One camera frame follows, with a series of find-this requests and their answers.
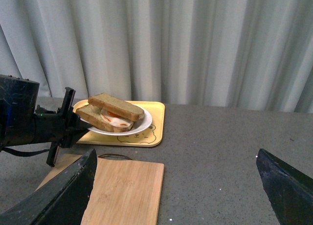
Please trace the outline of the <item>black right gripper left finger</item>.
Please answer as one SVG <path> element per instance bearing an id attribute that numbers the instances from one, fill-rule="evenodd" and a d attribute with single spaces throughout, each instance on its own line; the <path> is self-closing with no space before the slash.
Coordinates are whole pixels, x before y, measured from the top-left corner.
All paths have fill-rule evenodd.
<path id="1" fill-rule="evenodd" d="M 89 203 L 97 168 L 94 149 L 29 197 L 0 215 L 2 225 L 79 225 Z"/>

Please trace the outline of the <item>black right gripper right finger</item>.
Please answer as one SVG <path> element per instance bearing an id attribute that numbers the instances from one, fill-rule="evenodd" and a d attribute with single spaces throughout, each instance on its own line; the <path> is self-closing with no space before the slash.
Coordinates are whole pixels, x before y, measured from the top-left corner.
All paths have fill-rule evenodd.
<path id="1" fill-rule="evenodd" d="M 256 165 L 263 189 L 281 225 L 313 223 L 313 179 L 260 149 Z"/>

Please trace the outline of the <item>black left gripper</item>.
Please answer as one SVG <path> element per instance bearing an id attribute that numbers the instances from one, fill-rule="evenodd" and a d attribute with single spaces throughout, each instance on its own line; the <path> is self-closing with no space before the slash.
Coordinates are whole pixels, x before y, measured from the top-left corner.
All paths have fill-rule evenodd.
<path id="1" fill-rule="evenodd" d="M 46 163 L 51 167 L 55 165 L 59 146 L 62 145 L 64 138 L 66 138 L 66 133 L 69 130 L 70 119 L 73 115 L 72 102 L 74 96 L 75 90 L 66 87 L 62 106 L 56 112 L 49 111 L 38 105 L 34 113 L 35 134 L 33 142 L 51 143 L 46 160 Z M 87 134 L 91 127 L 91 124 L 83 121 L 78 114 L 75 114 L 73 143 L 76 143 Z"/>

